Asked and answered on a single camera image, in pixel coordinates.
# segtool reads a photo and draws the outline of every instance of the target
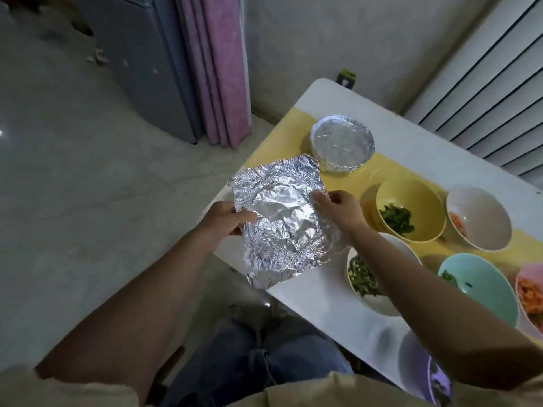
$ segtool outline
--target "yellow table runner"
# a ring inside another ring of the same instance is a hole
[[[311,154],[309,132],[315,122],[316,120],[313,117],[293,107],[277,124],[268,138],[249,157],[245,167],[268,164],[298,154]],[[322,180],[328,191],[345,190],[360,198],[368,223],[376,228],[371,218],[371,209],[372,207],[375,208],[375,194],[379,185],[392,176],[416,178],[432,188],[442,200],[445,199],[447,194],[447,190],[378,152],[358,170],[344,175],[323,172]],[[460,252],[477,254],[489,260],[510,280],[514,280],[520,268],[526,263],[543,262],[543,243],[518,229],[513,230],[509,246],[499,252],[483,252],[451,245],[443,238],[431,243],[409,244],[425,266],[434,272],[438,271],[445,258]]]

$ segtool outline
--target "blue jeans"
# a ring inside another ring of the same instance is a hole
[[[259,333],[227,319],[175,377],[161,407],[222,407],[276,384],[353,373],[334,342],[305,320],[273,318]]]

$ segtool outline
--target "hand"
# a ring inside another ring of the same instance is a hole
[[[358,200],[347,191],[330,191],[326,195],[323,191],[313,192],[315,209],[330,217],[339,229],[348,237],[360,227],[367,227],[362,208]]]
[[[240,224],[257,220],[255,212],[249,210],[236,212],[233,202],[217,201],[194,227],[193,233],[203,250],[212,252],[227,235],[241,235]]]

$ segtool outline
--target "marble floor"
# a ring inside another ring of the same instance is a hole
[[[253,117],[236,152],[205,138],[184,143],[141,119],[107,67],[85,61],[93,40],[68,21],[0,10],[3,369],[39,361],[164,253],[273,127]],[[251,294],[211,257],[172,348],[194,349],[234,299]]]

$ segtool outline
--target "white slatted panel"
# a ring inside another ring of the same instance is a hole
[[[529,153],[526,153],[523,156],[511,161],[511,163],[504,165],[503,169],[517,176],[526,171],[539,167],[542,161],[543,147],[537,147]]]
[[[479,157],[490,155],[492,151],[496,151],[500,147],[524,134],[529,129],[539,125],[539,123],[543,121],[542,114],[543,100],[539,100],[533,104],[533,106],[525,109],[518,116],[514,117],[511,121],[486,136],[484,140],[475,144],[469,151]]]
[[[543,189],[543,0],[501,0],[406,118]]]
[[[437,131],[543,33],[541,17],[543,3],[538,3],[472,68],[420,125],[429,131]],[[455,136],[439,135],[447,140]]]
[[[438,135],[452,140],[541,68],[543,68],[543,37],[539,37],[520,57],[440,127]]]
[[[540,145],[543,145],[543,124],[528,131],[511,143],[506,144],[504,147],[488,156],[486,160],[501,167]]]

